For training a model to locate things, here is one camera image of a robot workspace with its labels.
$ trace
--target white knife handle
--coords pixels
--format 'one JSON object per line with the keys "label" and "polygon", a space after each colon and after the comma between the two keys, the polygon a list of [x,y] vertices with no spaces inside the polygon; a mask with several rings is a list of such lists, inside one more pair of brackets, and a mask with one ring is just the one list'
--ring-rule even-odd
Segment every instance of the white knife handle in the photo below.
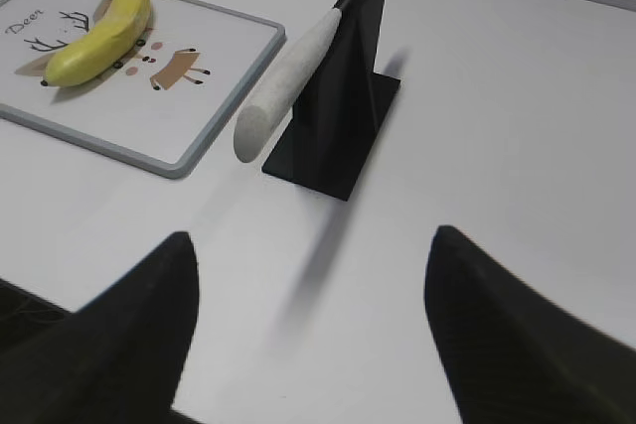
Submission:
{"label": "white knife handle", "polygon": [[235,128],[235,153],[249,163],[263,146],[320,66],[334,40],[342,12],[332,9],[301,37],[267,73],[240,112]]}

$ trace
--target white table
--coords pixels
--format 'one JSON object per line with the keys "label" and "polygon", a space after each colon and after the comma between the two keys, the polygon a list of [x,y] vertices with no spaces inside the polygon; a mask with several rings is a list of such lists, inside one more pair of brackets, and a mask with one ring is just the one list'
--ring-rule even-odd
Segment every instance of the white table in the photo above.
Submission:
{"label": "white table", "polygon": [[[290,42],[334,2],[206,1]],[[636,346],[634,32],[580,0],[387,0],[377,70],[403,61],[402,88],[347,205],[240,164],[236,118],[177,182],[0,122],[0,276],[76,310],[186,229],[202,302],[177,409],[458,423],[422,303],[439,224]]]}

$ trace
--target yellow banana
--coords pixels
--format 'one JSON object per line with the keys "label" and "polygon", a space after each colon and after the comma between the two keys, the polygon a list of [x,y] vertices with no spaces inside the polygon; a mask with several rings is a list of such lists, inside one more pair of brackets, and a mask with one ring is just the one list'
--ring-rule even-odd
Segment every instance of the yellow banana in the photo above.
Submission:
{"label": "yellow banana", "polygon": [[95,78],[134,46],[149,18],[150,0],[112,0],[90,32],[51,58],[42,84],[75,86]]}

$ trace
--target black stand base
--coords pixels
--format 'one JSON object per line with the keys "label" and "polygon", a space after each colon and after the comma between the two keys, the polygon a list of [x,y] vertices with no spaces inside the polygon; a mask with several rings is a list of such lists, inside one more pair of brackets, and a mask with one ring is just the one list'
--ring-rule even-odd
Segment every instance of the black stand base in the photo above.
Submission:
{"label": "black stand base", "polygon": [[329,52],[293,106],[262,171],[346,201],[391,108],[399,80],[374,73],[385,0],[343,11]]}
{"label": "black stand base", "polygon": [[[380,123],[378,126],[381,127],[398,93],[399,80],[383,74],[372,73],[372,86],[378,122]],[[294,119],[292,118],[265,161],[262,172],[346,201],[356,186],[358,176],[367,161],[375,138],[371,138],[371,140],[364,136],[349,138],[348,147],[342,148],[335,161],[329,164],[329,169],[323,171],[323,174],[312,181],[297,175],[294,176],[294,129]]]}

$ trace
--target deer illustration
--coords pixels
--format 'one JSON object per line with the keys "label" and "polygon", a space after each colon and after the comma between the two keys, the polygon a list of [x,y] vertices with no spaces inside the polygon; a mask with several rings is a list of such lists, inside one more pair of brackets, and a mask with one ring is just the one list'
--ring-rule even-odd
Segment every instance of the deer illustration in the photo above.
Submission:
{"label": "deer illustration", "polygon": [[[110,5],[111,0],[103,0],[95,10],[92,15],[93,22],[98,22],[106,10]],[[81,12],[60,12],[63,19],[71,20],[75,28],[82,29],[86,32],[89,30],[89,18],[86,14]],[[141,38],[137,40],[135,46],[121,59],[113,64],[113,68],[115,70],[120,70],[126,65],[129,61],[132,60],[141,60],[143,63],[154,64],[156,59],[151,58],[148,55],[142,55],[140,53],[140,49],[146,46],[146,38],[153,32],[152,28],[146,28]],[[46,52],[47,54],[35,59],[32,62],[18,68],[15,71],[15,74],[26,75],[26,76],[42,76],[47,67],[47,64],[51,57],[55,54],[56,50],[64,48],[68,43],[63,42],[61,40],[55,40],[54,43],[43,42],[39,38],[34,38],[33,40],[25,40],[28,44],[31,44],[31,50],[35,50],[37,52]],[[163,48],[163,43],[154,42],[150,45],[151,51],[158,51]],[[203,84],[203,81],[200,79],[195,79],[189,76],[190,71],[202,73],[205,75],[210,75],[209,70],[194,68],[194,64],[199,58],[200,53],[197,52],[196,49],[183,49],[176,51],[172,59],[168,62],[168,64],[156,72],[152,76],[150,76],[150,85],[155,90],[168,90],[170,89],[177,81],[181,78],[186,79],[187,81],[193,84]],[[139,72],[138,67],[130,67],[126,69],[125,74],[128,76],[133,76]],[[97,79],[104,81],[106,74],[102,73],[97,77]]]}

